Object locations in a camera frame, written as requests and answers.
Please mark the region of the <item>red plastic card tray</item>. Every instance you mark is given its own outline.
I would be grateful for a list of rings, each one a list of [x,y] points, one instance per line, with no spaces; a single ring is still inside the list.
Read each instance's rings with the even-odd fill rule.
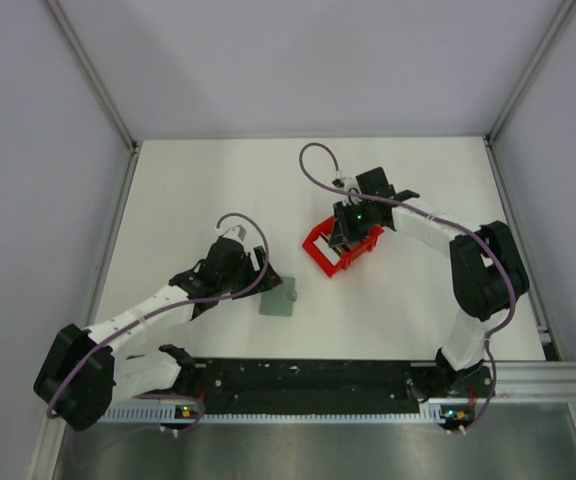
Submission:
[[[379,237],[384,233],[382,227],[376,226],[360,242],[333,247],[330,245],[330,240],[334,223],[334,217],[330,216],[316,225],[302,242],[303,250],[329,278],[347,270],[362,255],[372,252]]]

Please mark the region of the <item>green leather card holder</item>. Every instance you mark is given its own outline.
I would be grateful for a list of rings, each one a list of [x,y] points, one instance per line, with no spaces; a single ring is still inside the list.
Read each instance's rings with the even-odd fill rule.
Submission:
[[[259,314],[272,317],[291,317],[297,302],[296,279],[283,276],[282,282],[261,295]]]

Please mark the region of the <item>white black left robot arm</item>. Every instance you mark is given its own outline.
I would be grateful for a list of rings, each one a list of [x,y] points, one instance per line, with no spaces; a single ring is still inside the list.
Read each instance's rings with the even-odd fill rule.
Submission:
[[[175,327],[196,320],[226,300],[265,293],[281,285],[269,249],[247,249],[226,235],[207,256],[179,272],[141,303],[105,321],[56,334],[34,381],[50,419],[73,430],[94,425],[116,403],[154,390],[184,396],[195,374],[186,352],[164,342]]]

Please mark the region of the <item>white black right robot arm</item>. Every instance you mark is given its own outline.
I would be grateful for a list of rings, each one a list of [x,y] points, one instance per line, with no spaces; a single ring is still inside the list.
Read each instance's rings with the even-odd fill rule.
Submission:
[[[377,167],[355,178],[337,174],[329,191],[334,204],[331,245],[359,243],[382,227],[408,235],[450,262],[456,320],[435,357],[432,387],[455,396],[466,389],[490,351],[491,337],[512,320],[529,280],[509,227],[494,221],[462,224],[432,208],[420,195],[397,191]]]

